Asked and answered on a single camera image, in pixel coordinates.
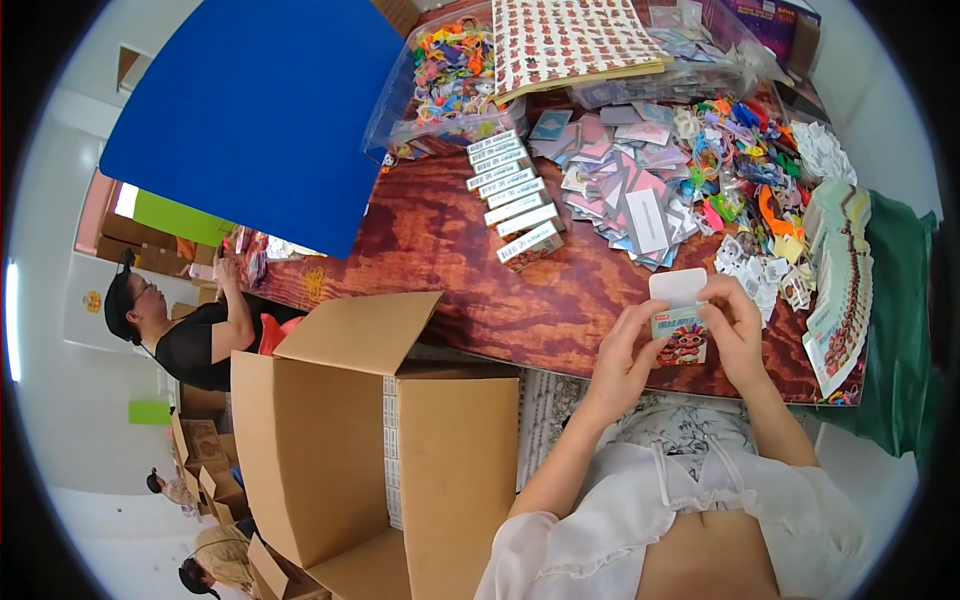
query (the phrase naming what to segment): person's hands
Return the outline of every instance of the person's hands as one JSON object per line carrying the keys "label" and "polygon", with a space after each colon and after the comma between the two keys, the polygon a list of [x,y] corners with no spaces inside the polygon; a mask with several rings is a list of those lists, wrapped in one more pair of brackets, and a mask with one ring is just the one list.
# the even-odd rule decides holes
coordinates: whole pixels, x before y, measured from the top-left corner
{"label": "person's hands", "polygon": [[578,416],[597,427],[606,427],[636,406],[647,385],[647,375],[657,364],[657,354],[669,339],[650,340],[650,319],[667,308],[669,303],[663,300],[648,300],[624,309],[600,344],[589,390],[577,408]]}
{"label": "person's hands", "polygon": [[767,379],[760,348],[760,311],[740,282],[726,275],[710,276],[697,300],[709,302],[700,305],[700,318],[716,342],[727,378],[743,396],[751,384]]}
{"label": "person's hands", "polygon": [[228,258],[217,258],[214,265],[214,274],[217,276],[217,283],[223,286],[237,284],[237,267],[233,261]]}

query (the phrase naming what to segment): purple box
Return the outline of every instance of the purple box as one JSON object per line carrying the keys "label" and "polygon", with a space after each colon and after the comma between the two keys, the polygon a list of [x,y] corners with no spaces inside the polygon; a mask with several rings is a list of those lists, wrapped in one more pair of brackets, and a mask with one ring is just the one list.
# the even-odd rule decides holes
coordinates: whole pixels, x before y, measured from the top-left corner
{"label": "purple box", "polygon": [[723,0],[760,43],[777,54],[781,63],[790,58],[797,19],[806,14],[820,25],[820,14],[804,0]]}

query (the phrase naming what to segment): green cloth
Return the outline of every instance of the green cloth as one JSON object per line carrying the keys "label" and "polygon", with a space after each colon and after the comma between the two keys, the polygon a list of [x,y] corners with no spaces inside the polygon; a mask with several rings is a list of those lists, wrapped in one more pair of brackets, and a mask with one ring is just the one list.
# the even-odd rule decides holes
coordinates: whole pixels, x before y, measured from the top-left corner
{"label": "green cloth", "polygon": [[220,246],[224,237],[233,229],[230,221],[142,189],[136,194],[133,220],[149,228],[214,248]]}
{"label": "green cloth", "polygon": [[127,418],[134,425],[169,425],[170,404],[157,400],[131,400]]}
{"label": "green cloth", "polygon": [[866,239],[874,258],[874,303],[860,404],[791,406],[856,436],[891,456],[913,451],[927,459],[943,388],[933,370],[927,323],[927,280],[934,214],[922,219],[906,204],[871,191]]}

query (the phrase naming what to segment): blue board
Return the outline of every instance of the blue board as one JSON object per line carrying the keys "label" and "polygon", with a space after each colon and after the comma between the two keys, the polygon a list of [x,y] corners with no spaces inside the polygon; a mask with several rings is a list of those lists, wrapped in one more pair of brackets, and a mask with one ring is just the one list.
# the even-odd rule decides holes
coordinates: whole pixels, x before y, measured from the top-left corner
{"label": "blue board", "polygon": [[364,130],[403,45],[366,0],[204,0],[137,84],[100,170],[346,258],[379,172]]}

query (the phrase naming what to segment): wooden table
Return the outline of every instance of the wooden table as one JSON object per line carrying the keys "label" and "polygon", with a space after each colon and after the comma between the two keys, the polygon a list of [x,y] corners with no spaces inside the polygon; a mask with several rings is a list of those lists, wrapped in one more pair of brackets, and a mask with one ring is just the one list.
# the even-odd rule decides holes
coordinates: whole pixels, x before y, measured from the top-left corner
{"label": "wooden table", "polygon": [[[544,108],[555,107],[573,108],[575,119],[583,112],[569,104],[565,92],[553,91],[528,96],[527,116],[535,123]],[[625,252],[609,249],[589,222],[572,221],[560,204],[560,170],[544,158],[535,162],[564,216],[565,247],[519,274],[496,259],[503,243],[484,226],[485,204],[467,192],[465,181],[473,172],[464,153],[402,160],[377,179],[370,211],[347,260],[310,257],[272,263],[251,291],[311,309],[333,298],[444,290],[422,342],[590,377],[600,342],[620,312],[649,298],[651,272],[635,266]],[[673,268],[704,267],[713,273],[722,238],[719,233],[706,239],[694,234],[681,245]],[[778,301],[763,333],[767,371],[789,402],[820,398],[801,344],[807,314],[795,314]],[[854,389],[861,379],[862,363],[845,389]],[[648,386],[737,397],[713,343],[706,364],[655,370]]]}

